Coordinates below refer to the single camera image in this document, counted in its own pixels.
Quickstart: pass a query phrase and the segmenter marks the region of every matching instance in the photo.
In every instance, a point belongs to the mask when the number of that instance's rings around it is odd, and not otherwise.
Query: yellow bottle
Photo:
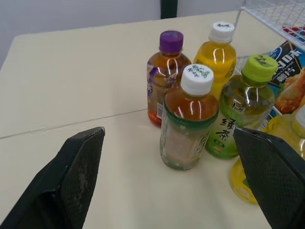
[[[271,119],[263,129],[270,135],[285,140],[303,159],[305,159],[305,106],[296,115],[284,114]],[[248,186],[244,167],[240,159],[237,160],[230,173],[233,191],[245,202],[255,203],[256,199]]]
[[[217,99],[236,65],[236,52],[230,45],[234,30],[235,27],[231,23],[214,23],[209,36],[210,41],[201,45],[193,62],[204,64],[213,70],[212,92]]]

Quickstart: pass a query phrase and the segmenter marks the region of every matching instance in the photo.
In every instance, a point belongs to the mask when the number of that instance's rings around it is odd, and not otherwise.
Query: wire rack
[[[244,0],[241,10],[305,51],[305,0]]]

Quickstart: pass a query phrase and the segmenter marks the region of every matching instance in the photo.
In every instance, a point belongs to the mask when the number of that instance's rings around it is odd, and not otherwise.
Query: white table
[[[159,155],[160,129],[145,110],[146,62],[160,32],[183,32],[183,52],[193,59],[209,26],[235,17],[229,12],[16,37],[0,72],[0,221],[66,138],[104,126],[85,229],[270,228],[258,206],[231,190],[235,160],[204,154],[189,171],[168,168]],[[242,15],[233,45],[239,55],[250,55],[282,41]]]

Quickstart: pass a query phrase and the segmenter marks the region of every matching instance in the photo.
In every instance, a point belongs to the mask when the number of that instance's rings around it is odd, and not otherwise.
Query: green tea bottle
[[[220,112],[211,129],[206,150],[219,158],[238,155],[233,138],[236,126],[258,129],[275,102],[268,82],[277,69],[277,62],[267,55],[253,55],[241,75],[233,76],[224,86]]]
[[[170,90],[163,102],[160,155],[178,170],[194,167],[218,115],[218,102],[210,91],[213,71],[201,64],[186,66],[181,87]]]

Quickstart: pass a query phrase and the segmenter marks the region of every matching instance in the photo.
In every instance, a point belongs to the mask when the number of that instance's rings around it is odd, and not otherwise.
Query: lime green bottle cap
[[[252,55],[247,60],[242,73],[257,83],[267,83],[277,70],[277,62],[268,55]]]

